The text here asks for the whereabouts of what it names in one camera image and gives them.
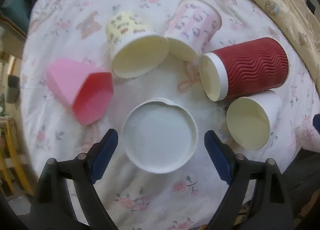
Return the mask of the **red ripple paper cup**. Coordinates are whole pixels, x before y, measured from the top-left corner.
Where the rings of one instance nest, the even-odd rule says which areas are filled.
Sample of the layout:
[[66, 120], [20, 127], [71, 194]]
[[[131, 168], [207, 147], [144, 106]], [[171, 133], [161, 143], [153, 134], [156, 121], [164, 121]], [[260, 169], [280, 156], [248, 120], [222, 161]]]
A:
[[286, 50], [271, 37], [230, 45], [199, 59], [202, 87], [214, 102], [278, 88], [289, 71]]

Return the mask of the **pink faceted plastic cup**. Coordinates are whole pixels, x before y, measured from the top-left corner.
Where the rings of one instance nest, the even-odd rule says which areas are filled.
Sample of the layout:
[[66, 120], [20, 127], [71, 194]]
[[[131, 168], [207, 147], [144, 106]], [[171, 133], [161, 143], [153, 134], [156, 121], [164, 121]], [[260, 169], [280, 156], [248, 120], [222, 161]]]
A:
[[46, 85], [83, 126], [101, 119], [113, 97], [110, 72], [66, 58], [47, 67]]

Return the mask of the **white floral bed sheet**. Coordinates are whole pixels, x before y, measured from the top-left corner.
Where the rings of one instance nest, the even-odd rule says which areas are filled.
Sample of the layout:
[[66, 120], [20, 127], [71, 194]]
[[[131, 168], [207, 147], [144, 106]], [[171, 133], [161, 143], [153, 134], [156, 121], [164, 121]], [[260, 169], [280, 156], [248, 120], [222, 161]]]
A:
[[189, 229], [206, 224], [226, 190], [203, 143], [214, 130], [235, 152], [251, 160], [273, 158], [281, 171], [300, 149], [319, 151], [312, 125], [319, 113], [319, 89], [304, 62], [276, 23], [252, 0], [207, 0], [222, 17], [222, 27], [206, 51], [261, 37], [272, 37], [290, 60], [286, 83], [276, 90], [282, 106], [268, 143], [257, 151], [236, 144], [226, 126], [228, 101], [210, 101], [197, 65], [168, 56], [156, 69], [135, 79], [114, 78], [114, 95], [99, 121], [82, 126], [46, 85], [46, 69], [70, 58], [110, 69], [105, 26], [113, 15], [130, 10], [164, 34], [180, 0], [38, 0], [31, 12], [21, 71], [23, 133], [37, 175], [49, 158], [69, 160], [99, 142], [108, 129], [120, 130], [128, 113], [152, 98], [167, 98], [186, 108], [197, 123], [199, 143], [180, 169], [150, 174], [116, 150], [104, 176], [95, 184], [108, 214], [120, 229]]

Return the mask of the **cream bear print duvet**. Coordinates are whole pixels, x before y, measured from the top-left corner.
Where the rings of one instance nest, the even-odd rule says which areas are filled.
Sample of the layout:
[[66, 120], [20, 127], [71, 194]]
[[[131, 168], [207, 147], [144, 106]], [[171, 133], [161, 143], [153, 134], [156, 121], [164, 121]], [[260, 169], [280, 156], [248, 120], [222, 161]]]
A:
[[252, 0], [276, 23], [319, 89], [319, 21], [304, 0]]

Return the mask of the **yellow patterned paper cup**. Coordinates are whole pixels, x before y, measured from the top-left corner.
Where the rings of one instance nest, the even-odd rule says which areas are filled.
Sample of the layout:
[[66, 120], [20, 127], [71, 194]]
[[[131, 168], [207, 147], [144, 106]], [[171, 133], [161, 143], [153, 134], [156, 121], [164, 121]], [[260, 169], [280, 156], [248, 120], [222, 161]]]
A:
[[136, 78], [158, 67], [169, 52], [169, 41], [136, 14], [120, 11], [106, 25], [111, 68], [115, 76]]

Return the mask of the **yellow wooden chair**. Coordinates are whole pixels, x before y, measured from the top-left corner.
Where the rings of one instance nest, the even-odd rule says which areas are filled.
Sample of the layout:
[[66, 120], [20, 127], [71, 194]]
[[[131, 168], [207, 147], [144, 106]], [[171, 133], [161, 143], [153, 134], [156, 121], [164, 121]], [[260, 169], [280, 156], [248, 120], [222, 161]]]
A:
[[25, 165], [25, 155], [18, 154], [19, 149], [16, 136], [16, 122], [11, 116], [1, 117], [1, 133], [4, 133], [5, 146], [8, 149], [9, 156], [3, 157], [1, 155], [1, 172], [6, 179], [9, 189], [14, 194], [15, 188], [9, 175], [9, 169], [13, 168], [20, 181], [23, 190], [25, 190], [29, 195], [33, 195], [34, 188], [30, 185], [26, 174], [24, 173], [23, 165]]

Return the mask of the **plain white paper cup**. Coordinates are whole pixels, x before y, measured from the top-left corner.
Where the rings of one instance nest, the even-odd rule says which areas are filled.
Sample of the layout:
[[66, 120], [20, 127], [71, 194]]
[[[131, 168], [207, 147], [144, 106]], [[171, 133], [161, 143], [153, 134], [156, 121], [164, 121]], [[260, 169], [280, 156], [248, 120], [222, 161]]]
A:
[[234, 141], [248, 150], [261, 149], [270, 138], [281, 106], [281, 98], [272, 90], [234, 100], [226, 114]]

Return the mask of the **white green paper cup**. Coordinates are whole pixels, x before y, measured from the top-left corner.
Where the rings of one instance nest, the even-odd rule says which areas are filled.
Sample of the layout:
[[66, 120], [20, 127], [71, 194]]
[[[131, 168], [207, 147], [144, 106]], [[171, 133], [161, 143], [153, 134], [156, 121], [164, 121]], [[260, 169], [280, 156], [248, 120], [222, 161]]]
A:
[[188, 110], [169, 99], [153, 98], [128, 114], [119, 143], [138, 168], [167, 174], [192, 158], [198, 139], [196, 122]]

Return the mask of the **grey trash bin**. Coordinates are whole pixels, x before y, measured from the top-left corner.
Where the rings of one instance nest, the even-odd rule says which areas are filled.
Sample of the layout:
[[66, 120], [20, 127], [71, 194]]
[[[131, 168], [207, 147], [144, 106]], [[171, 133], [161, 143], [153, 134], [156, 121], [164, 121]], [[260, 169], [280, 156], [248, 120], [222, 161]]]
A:
[[15, 75], [8, 76], [7, 103], [14, 104], [20, 94], [20, 78]]

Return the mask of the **pink patterned paper cup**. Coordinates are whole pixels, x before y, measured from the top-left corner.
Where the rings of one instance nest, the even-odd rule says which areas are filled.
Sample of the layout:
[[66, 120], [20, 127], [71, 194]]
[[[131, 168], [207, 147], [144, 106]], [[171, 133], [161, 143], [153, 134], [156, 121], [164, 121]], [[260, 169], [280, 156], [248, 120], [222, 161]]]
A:
[[203, 0], [181, 0], [164, 36], [169, 53], [184, 61], [195, 61], [222, 26], [216, 8]]

